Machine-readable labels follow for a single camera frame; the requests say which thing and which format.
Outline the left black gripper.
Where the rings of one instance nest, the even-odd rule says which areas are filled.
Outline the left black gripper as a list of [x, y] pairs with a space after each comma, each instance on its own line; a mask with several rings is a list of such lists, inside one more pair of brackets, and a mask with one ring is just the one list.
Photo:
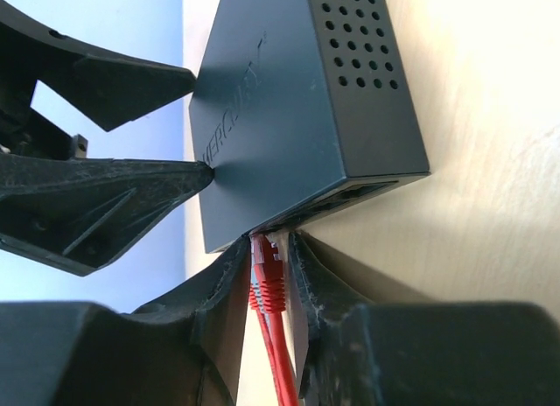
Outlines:
[[1, 248], [84, 277], [205, 189], [214, 171], [203, 162], [85, 159], [85, 137], [31, 108], [39, 81], [111, 131], [190, 94], [196, 78], [62, 35], [1, 2]]

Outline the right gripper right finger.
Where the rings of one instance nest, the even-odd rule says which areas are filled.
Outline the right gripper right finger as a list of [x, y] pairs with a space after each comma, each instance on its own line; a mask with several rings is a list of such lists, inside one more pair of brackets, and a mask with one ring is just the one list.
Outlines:
[[288, 258], [307, 322], [307, 405], [556, 405], [559, 325], [523, 302], [377, 304], [299, 233]]

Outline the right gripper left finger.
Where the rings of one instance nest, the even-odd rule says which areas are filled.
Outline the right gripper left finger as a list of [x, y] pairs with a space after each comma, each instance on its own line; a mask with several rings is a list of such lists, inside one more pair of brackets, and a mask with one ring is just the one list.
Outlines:
[[242, 237], [131, 313], [89, 302], [2, 304], [2, 404], [234, 404], [249, 266]]

